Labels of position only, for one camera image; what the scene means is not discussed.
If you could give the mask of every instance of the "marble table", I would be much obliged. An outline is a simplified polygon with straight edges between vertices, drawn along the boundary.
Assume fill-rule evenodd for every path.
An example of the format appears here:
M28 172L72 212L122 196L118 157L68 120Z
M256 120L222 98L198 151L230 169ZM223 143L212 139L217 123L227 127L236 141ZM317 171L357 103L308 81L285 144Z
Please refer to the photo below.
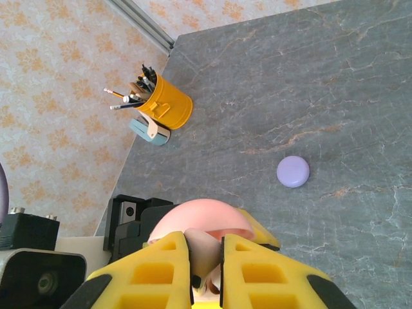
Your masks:
M412 308L411 14L344 0L179 37L164 76L192 117L137 138L115 194L244 208L358 308ZM276 178L289 155L298 189Z

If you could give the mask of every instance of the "purple round object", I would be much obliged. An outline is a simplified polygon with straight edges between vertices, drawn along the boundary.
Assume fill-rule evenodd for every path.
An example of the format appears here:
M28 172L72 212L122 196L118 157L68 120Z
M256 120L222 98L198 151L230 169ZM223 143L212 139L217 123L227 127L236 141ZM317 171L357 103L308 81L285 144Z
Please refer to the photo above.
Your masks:
M288 188L297 188L309 178L308 163L300 156L287 156L277 166L277 179Z

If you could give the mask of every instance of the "floral wallpaper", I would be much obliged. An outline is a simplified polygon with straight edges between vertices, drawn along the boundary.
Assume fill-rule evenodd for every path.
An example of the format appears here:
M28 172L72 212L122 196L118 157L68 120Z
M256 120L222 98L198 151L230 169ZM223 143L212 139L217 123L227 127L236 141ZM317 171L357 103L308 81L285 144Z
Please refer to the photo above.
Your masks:
M0 162L10 206L90 236L135 138L111 111L141 63L167 56L103 0L0 1Z
M167 34L199 30L289 12L335 0L133 0Z

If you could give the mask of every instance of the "pink object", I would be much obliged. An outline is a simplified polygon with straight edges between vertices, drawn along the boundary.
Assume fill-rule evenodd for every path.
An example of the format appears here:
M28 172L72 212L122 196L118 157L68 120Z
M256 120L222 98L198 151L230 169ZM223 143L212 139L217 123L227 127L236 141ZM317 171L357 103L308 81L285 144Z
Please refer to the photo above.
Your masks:
M200 199L187 201L169 211L156 225L149 236L148 243L171 232L194 228L202 230L221 241L226 234L236 234L253 240L252 226L236 208L222 201Z

